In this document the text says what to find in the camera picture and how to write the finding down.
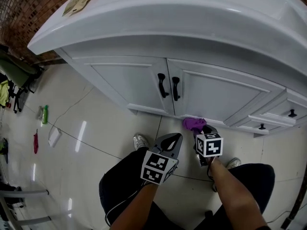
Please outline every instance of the cabinet handle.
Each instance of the cabinet handle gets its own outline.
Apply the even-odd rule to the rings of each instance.
[[[178,91],[177,91],[177,85],[180,82],[180,79],[177,78],[177,77],[173,77],[172,80],[173,80],[173,84],[174,84],[173,95],[174,95],[174,100],[176,102],[180,98],[180,95],[178,95]]]
[[[294,109],[290,110],[291,114],[288,117],[294,118],[297,116],[297,114],[294,113]]]
[[[158,78],[159,78],[160,93],[161,93],[162,97],[165,98],[169,95],[169,93],[165,92],[164,87],[163,87],[163,80],[165,79],[165,75],[163,73],[159,73]]]
[[[266,129],[266,128],[264,127],[264,124],[260,124],[260,128],[259,129],[263,130],[263,129]]]

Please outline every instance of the tile floor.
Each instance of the tile floor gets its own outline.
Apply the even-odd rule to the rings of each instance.
[[[50,123],[41,126],[35,114],[38,106],[45,104],[49,105]],[[24,190],[46,188],[50,192],[50,196],[26,200],[25,208],[16,209],[19,219],[52,217],[51,222],[31,226],[33,230],[108,229],[98,183],[105,172],[133,151],[131,139],[136,132],[146,135],[150,142],[167,133],[183,134],[179,167],[155,198],[171,220],[192,230],[206,210],[215,212],[221,205],[211,190],[206,169],[198,166],[191,148],[192,134],[182,128],[180,120],[126,113],[68,65],[49,67],[35,94],[28,96],[23,111],[15,115],[6,110],[2,121],[1,135],[10,145],[9,164],[3,156],[0,158],[6,180]],[[54,148],[47,142],[52,126],[62,130]],[[39,149],[34,154],[36,129]],[[257,139],[250,133],[218,131],[225,140],[223,162],[239,157],[243,163],[262,162],[274,167],[276,183],[265,219],[272,221],[291,210],[307,161],[307,128]],[[71,211],[67,212],[69,202]],[[283,214],[270,227],[279,229],[286,217]]]

